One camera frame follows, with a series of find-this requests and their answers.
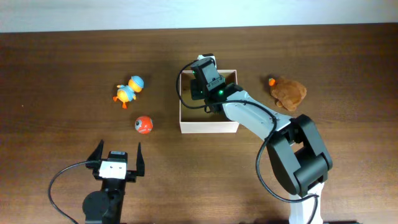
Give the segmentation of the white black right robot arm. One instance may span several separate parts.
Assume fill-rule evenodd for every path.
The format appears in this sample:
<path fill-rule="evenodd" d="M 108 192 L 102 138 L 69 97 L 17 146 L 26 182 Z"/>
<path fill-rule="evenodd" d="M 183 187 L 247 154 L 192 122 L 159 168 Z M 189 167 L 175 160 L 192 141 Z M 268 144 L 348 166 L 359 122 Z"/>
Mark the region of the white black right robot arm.
<path fill-rule="evenodd" d="M 207 90 L 191 80 L 190 89 L 193 100 L 205 101 L 207 112 L 222 112 L 263 140 L 256 156 L 256 174 L 273 197 L 290 204 L 289 222 L 323 223 L 321 193 L 333 162 L 315 123 L 304 114 L 292 118 L 275 112 L 234 83 Z M 273 192 L 262 178 L 263 152 L 268 153 L 274 175 L 289 193 L 288 198 Z"/>

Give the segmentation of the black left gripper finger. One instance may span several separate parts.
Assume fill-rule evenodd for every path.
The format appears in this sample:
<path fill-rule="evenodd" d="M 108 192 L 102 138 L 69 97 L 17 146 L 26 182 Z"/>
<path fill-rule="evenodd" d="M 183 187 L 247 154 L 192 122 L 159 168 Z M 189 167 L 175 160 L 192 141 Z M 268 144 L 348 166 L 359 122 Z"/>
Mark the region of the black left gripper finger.
<path fill-rule="evenodd" d="M 136 175 L 139 177 L 145 176 L 145 162 L 141 151 L 141 144 L 137 147 L 137 157 L 136 157 Z"/>
<path fill-rule="evenodd" d="M 102 139 L 96 149 L 87 158 L 87 162 L 100 161 L 102 159 L 104 140 Z"/>

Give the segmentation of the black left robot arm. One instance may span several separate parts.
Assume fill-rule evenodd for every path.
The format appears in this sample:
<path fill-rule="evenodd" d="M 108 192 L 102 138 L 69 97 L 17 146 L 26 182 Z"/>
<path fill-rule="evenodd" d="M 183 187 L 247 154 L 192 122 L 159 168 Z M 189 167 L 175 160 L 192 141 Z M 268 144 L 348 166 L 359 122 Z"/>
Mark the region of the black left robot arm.
<path fill-rule="evenodd" d="M 103 145 L 101 140 L 86 160 L 86 168 L 92 170 L 96 180 L 102 181 L 101 189 L 88 194 L 83 201 L 86 224 L 120 223 L 126 184 L 135 183 L 138 177 L 145 176 L 141 145 L 137 147 L 136 170 L 127 169 L 126 152 L 111 151 L 103 159 Z"/>

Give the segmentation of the brown plush toy with orange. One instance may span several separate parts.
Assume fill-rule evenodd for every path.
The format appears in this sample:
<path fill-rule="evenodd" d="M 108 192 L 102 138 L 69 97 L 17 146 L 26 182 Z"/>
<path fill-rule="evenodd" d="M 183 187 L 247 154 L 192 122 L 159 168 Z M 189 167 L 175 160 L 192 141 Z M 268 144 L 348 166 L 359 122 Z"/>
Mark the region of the brown plush toy with orange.
<path fill-rule="evenodd" d="M 268 84 L 275 104 L 288 111 L 295 111 L 307 95 L 306 87 L 295 80 L 270 78 Z"/>

